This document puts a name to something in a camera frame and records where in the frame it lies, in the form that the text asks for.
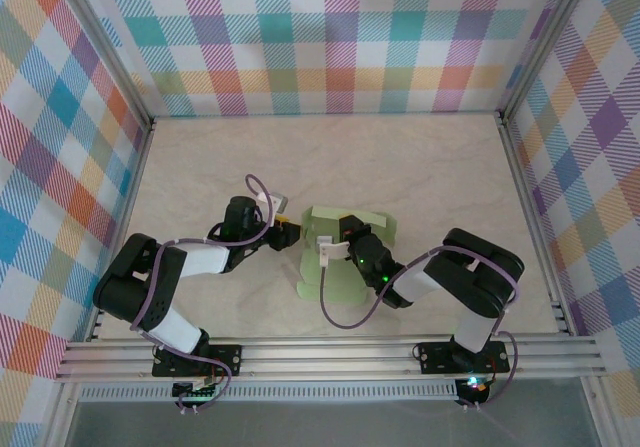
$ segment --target beige floor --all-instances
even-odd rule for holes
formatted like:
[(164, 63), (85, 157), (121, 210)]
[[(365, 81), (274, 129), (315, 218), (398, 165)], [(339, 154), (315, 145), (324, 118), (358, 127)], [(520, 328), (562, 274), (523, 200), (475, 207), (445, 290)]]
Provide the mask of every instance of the beige floor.
[[(321, 204), (387, 211), (398, 219), (394, 257), (408, 262), (461, 227), (516, 252), (526, 265), (522, 297), (503, 326), (554, 332), (546, 287), (502, 144), (489, 115), (306, 116), (162, 120), (131, 218), (129, 233), (165, 241), (200, 237), (222, 220), (243, 178), (258, 175), (289, 197), (299, 219)], [(355, 331), (329, 325), (317, 303), (295, 286), (302, 243), (267, 247), (228, 275), (183, 280), (174, 305), (212, 336), (309, 336), (452, 333), (462, 306), (446, 292), (409, 309), (384, 305)], [(330, 306), (338, 321), (359, 320), (361, 307)], [(107, 318), (100, 336), (125, 338), (128, 326)]]

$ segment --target plaid wall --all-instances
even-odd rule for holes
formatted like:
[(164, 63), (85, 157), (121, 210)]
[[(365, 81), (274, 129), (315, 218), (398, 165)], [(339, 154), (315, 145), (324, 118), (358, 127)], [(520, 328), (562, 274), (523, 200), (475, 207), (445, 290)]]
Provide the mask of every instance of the plaid wall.
[(531, 59), (531, 56), (533, 55), (538, 45), (540, 34), (543, 32), (547, 23), (551, 19), (551, 15), (553, 14), (553, 11), (558, 5), (559, 1), (560, 0), (547, 0), (546, 4), (544, 5), (544, 9), (542, 9), (542, 14), (540, 14), (540, 18), (538, 19), (538, 22), (536, 22), (536, 26), (531, 31), (529, 40), (527, 40), (524, 50), (520, 55), (520, 59), (518, 60), (518, 63), (516, 64), (516, 67), (513, 69), (511, 77), (509, 78), (509, 82), (507, 83), (507, 88), (505, 89), (504, 93), (502, 94), (502, 98), (500, 99), (500, 105), (498, 106), (498, 110), (504, 109), (505, 106), (507, 105), (507, 102), (509, 101), (511, 94), (513, 93), (513, 88), (515, 87), (516, 82), (519, 80), (520, 74), (522, 74), (523, 69), (526, 67), (527, 63)]
[(0, 446), (32, 445), (142, 129), (65, 0), (0, 0)]
[(640, 0), (581, 0), (511, 126), (581, 334), (640, 437)]
[(544, 1), (91, 3), (154, 113), (194, 116), (493, 111)]

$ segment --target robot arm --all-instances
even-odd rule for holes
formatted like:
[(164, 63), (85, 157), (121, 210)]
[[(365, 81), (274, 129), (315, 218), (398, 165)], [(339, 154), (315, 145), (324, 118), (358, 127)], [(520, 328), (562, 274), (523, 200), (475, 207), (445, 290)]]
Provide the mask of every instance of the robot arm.
[[(271, 194), (273, 203), (282, 210), (286, 198)], [(241, 242), (259, 234), (265, 227), (256, 201), (250, 197), (233, 197), (227, 206), (224, 221), (211, 229), (208, 239)], [(163, 345), (185, 354), (203, 355), (208, 334), (192, 325), (172, 306), (181, 278), (198, 274), (224, 274), (235, 269), (261, 246), (280, 251), (300, 238), (300, 226), (275, 216), (272, 225), (261, 238), (251, 244), (222, 247), (209, 244), (180, 244), (167, 247), (161, 258), (156, 288), (149, 308), (138, 324)], [(122, 247), (107, 272), (98, 283), (93, 303), (109, 314), (133, 323), (147, 298), (152, 271), (160, 244), (144, 234), (132, 235)]]
[[(349, 258), (366, 285), (380, 295), (404, 266), (392, 258), (389, 249), (372, 233), (371, 226), (357, 217), (341, 219), (340, 232), (340, 240), (348, 243)], [(443, 245), (478, 254), (515, 281), (524, 272), (524, 264), (515, 254), (464, 230), (451, 230)], [(470, 371), (476, 355), (483, 350), (498, 319), (504, 315), (514, 288), (492, 267), (482, 262), (476, 265), (469, 255), (444, 251), (402, 274), (387, 288), (383, 302), (392, 308), (406, 308), (439, 289), (445, 289), (466, 307), (451, 339), (451, 352), (461, 369)]]

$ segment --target mounting plate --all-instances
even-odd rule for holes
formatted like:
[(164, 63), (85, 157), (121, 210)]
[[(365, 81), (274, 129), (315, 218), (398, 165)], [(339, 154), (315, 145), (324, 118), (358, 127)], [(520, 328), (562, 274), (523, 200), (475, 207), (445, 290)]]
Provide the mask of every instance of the mounting plate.
[(449, 342), (423, 342), (416, 346), (420, 361), (420, 372), (423, 374), (492, 374), (493, 365), (488, 359), (493, 359), (496, 365), (496, 373), (509, 372), (509, 358), (504, 342), (487, 342), (480, 351), (470, 371), (463, 370), (454, 362), (451, 356), (451, 344)]
[[(241, 345), (208, 345), (206, 352), (200, 352), (200, 357), (219, 360), (229, 366), (234, 377), (240, 374), (242, 364)], [(196, 362), (184, 357), (156, 349), (155, 361), (151, 375), (153, 377), (209, 377), (212, 369), (216, 376), (224, 375), (222, 367), (212, 366), (207, 362)]]

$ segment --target purple cable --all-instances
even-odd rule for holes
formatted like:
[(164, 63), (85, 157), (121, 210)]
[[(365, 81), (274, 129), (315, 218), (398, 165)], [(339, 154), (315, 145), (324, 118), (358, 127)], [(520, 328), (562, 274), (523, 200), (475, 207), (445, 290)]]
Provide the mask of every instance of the purple cable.
[(263, 229), (260, 232), (258, 232), (255, 236), (251, 237), (250, 239), (242, 240), (239, 242), (222, 242), (219, 240), (209, 240), (206, 238), (205, 239), (184, 238), (184, 239), (177, 239), (177, 240), (169, 240), (168, 242), (165, 242), (164, 244), (162, 244), (158, 249), (158, 253), (156, 254), (155, 261), (153, 262), (153, 270), (151, 271), (151, 280), (149, 282), (149, 292), (147, 292), (147, 298), (144, 299), (144, 302), (142, 303), (142, 307), (140, 308), (138, 315), (136, 316), (135, 319), (133, 319), (133, 322), (131, 322), (131, 327), (129, 327), (130, 330), (136, 330), (138, 328), (138, 325), (140, 324), (143, 317), (147, 313), (147, 310), (149, 310), (149, 306), (151, 305), (151, 300), (153, 299), (153, 295), (156, 292), (156, 285), (158, 283), (158, 272), (160, 270), (160, 260), (162, 259), (162, 254), (164, 254), (164, 251), (167, 247), (172, 247), (178, 244), (207, 244), (207, 245), (213, 245), (213, 246), (219, 246), (219, 247), (240, 247), (242, 245), (247, 245), (255, 242), (256, 240), (260, 239), (264, 234), (267, 233), (267, 230), (269, 230), (271, 219), (273, 218), (273, 213), (274, 213), (273, 203), (271, 202), (269, 191), (267, 190), (265, 185), (262, 183), (262, 181), (253, 174), (247, 174), (244, 180), (248, 189), (254, 195), (257, 195), (257, 191), (249, 183), (250, 180), (255, 181), (260, 186), (260, 189), (262, 190), (262, 192), (264, 192), (264, 195), (267, 198), (267, 205), (269, 206), (269, 216), (268, 216), (269, 221), (265, 223), (265, 226), (263, 227)]
[[(362, 318), (362, 320), (360, 320), (359, 322), (356, 322), (355, 324), (351, 324), (351, 325), (339, 324), (338, 322), (333, 320), (331, 318), (331, 316), (329, 315), (329, 312), (327, 311), (327, 306), (325, 305), (325, 302), (324, 302), (324, 278), (325, 278), (325, 274), (326, 274), (327, 268), (326, 267), (322, 267), (322, 270), (320, 271), (320, 308), (322, 309), (322, 313), (324, 314), (325, 318), (329, 321), (329, 323), (331, 325), (333, 325), (334, 327), (337, 327), (337, 328), (343, 329), (343, 330), (357, 329), (362, 324), (364, 324), (367, 320), (369, 320), (369, 318), (373, 315), (375, 310), (378, 308), (378, 305), (380, 305), (380, 302), (382, 302), (384, 294), (387, 293), (387, 290), (389, 290), (391, 288), (393, 283), (396, 280), (398, 280), (398, 278), (400, 278), (401, 275), (403, 275), (405, 272), (407, 272), (413, 266), (419, 264), (420, 262), (423, 262), (423, 261), (429, 259), (430, 257), (433, 257), (434, 255), (436, 255), (436, 254), (438, 254), (440, 252), (456, 252), (458, 254), (467, 255), (467, 256), (469, 256), (469, 257), (471, 257), (471, 258), (473, 258), (473, 259), (475, 259), (475, 260), (477, 260), (479, 262), (482, 262), (486, 266), (492, 268), (494, 271), (496, 271), (502, 277), (504, 277), (505, 280), (507, 282), (509, 282), (511, 287), (513, 287), (513, 292), (514, 292), (513, 298), (507, 302), (507, 305), (513, 304), (520, 297), (520, 287), (518, 286), (518, 283), (515, 281), (515, 279), (513, 277), (511, 277), (502, 267), (497, 265), (495, 262), (487, 259), (486, 257), (484, 257), (484, 256), (482, 256), (480, 254), (476, 254), (475, 252), (473, 252), (471, 250), (468, 250), (468, 249), (465, 249), (465, 248), (462, 248), (462, 247), (456, 247), (456, 246), (453, 246), (453, 245), (441, 245), (441, 246), (438, 246), (438, 247), (435, 247), (435, 248), (431, 249), (429, 252), (426, 252), (426, 253), (422, 254), (420, 257), (412, 260), (404, 268), (402, 268), (396, 275), (394, 275), (389, 280), (389, 282), (387, 282), (387, 284), (384, 286), (384, 288), (380, 291), (380, 295), (378, 295), (378, 297), (376, 298), (376, 301), (373, 303), (373, 306), (371, 307), (371, 310), (369, 310), (369, 312), (367, 312), (367, 315), (365, 315)], [(502, 320), (502, 316), (498, 317), (498, 320), (496, 320), (496, 324), (493, 326), (493, 330), (494, 331), (497, 330), (498, 326), (500, 325), (500, 321), (501, 320)]]
[[(210, 400), (206, 401), (200, 407), (196, 408), (194, 406), (194, 409), (193, 409), (193, 413), (194, 414), (197, 414), (198, 410), (205, 410), (205, 409), (208, 409), (209, 407), (211, 407), (215, 403), (215, 401), (218, 400), (221, 396), (223, 396), (224, 393), (229, 388), (229, 384), (231, 383), (231, 377), (233, 376), (233, 373), (231, 372), (231, 369), (229, 368), (229, 366), (227, 364), (225, 364), (224, 362), (220, 362), (219, 360), (209, 359), (207, 357), (200, 357), (198, 355), (185, 354), (184, 352), (180, 352), (179, 350), (176, 350), (173, 347), (170, 347), (168, 345), (163, 344), (158, 339), (156, 339), (155, 337), (152, 337), (151, 335), (147, 334), (146, 332), (143, 332), (140, 335), (144, 339), (147, 339), (149, 342), (157, 345), (159, 348), (164, 349), (167, 352), (171, 352), (172, 354), (179, 355), (180, 357), (183, 357), (185, 359), (195, 360), (196, 362), (207, 362), (209, 364), (212, 364), (212, 365), (218, 366), (218, 367), (222, 367), (224, 369), (225, 373), (227, 374), (227, 381), (225, 382), (224, 386), (222, 387), (222, 389), (220, 389), (220, 392), (218, 392), (216, 395), (214, 395)], [(185, 396), (185, 394), (180, 394), (178, 396), (178, 407), (180, 407), (180, 410), (182, 412), (186, 411), (185, 410), (186, 407), (182, 404), (182, 399), (184, 398), (184, 396)]]
[(515, 337), (506, 330), (498, 332), (498, 335), (506, 335), (507, 337), (509, 337), (509, 340), (511, 340), (511, 345), (513, 345), (513, 365), (511, 366), (511, 372), (509, 372), (509, 377), (507, 377), (507, 380), (502, 389), (500, 389), (498, 393), (493, 394), (491, 398), (485, 402), (485, 404), (495, 402), (497, 399), (504, 395), (509, 385), (511, 385), (511, 382), (516, 375), (516, 369), (518, 368), (518, 344), (516, 343)]

